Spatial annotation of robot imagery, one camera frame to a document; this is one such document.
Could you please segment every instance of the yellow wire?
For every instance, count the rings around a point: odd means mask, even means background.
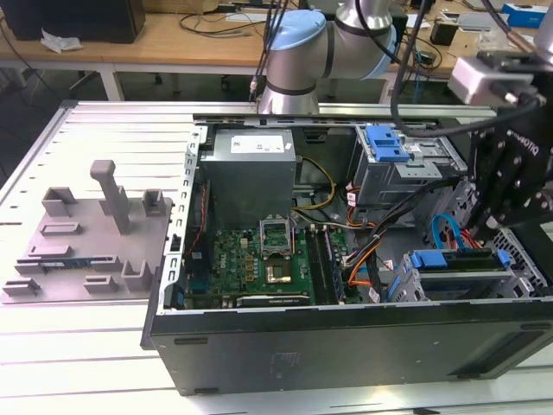
[[[303,156],[303,158],[305,160],[308,160],[312,164],[314,164],[315,167],[317,169],[319,169],[323,173],[323,175],[325,175],[327,177],[328,181],[330,182],[331,191],[330,191],[330,195],[328,195],[328,199],[326,199],[325,201],[322,201],[321,203],[317,203],[316,205],[297,206],[297,207],[293,207],[292,210],[298,210],[298,209],[301,209],[301,210],[314,210],[314,209],[324,208],[334,198],[334,195],[336,193],[336,183],[334,183],[334,180],[332,180],[332,177],[328,174],[328,172],[320,164],[318,164],[318,162],[316,162],[315,160],[313,160],[312,158],[309,158],[309,157]]]

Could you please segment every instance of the black computer case panel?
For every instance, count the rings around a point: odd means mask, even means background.
[[[180,394],[497,378],[553,340],[550,303],[156,316]]]

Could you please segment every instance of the blue box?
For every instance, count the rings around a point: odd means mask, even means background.
[[[509,15],[507,24],[511,28],[539,28],[548,7],[546,6],[517,6],[513,3],[506,3],[501,13]]]

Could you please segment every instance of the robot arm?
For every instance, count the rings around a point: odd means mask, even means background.
[[[396,32],[388,12],[390,0],[361,0],[373,34],[393,52]],[[317,80],[363,80],[390,64],[364,31],[354,0],[346,0],[327,23],[318,11],[284,14],[267,62],[267,86],[259,103],[266,114],[313,114],[319,111]]]

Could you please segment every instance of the table leg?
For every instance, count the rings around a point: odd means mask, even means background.
[[[119,75],[116,72],[103,70],[99,71],[104,83],[105,93],[110,101],[124,101],[123,90],[119,82]]]
[[[328,83],[328,93],[327,96],[330,99],[336,98],[336,93],[338,93],[338,80],[330,80]]]
[[[173,95],[178,95],[181,93],[181,82],[179,81],[178,73],[170,73],[169,78],[171,79],[171,88],[173,89]]]
[[[382,93],[380,94],[379,104],[390,104],[391,95],[394,92],[394,84],[396,83],[396,73],[385,73],[384,86],[382,87]]]
[[[14,83],[15,86],[17,86],[19,89],[25,89],[25,87],[27,86],[27,81],[25,80],[25,78],[23,78],[21,69],[5,68],[3,71],[6,73],[6,75],[8,75],[8,78],[11,82]]]

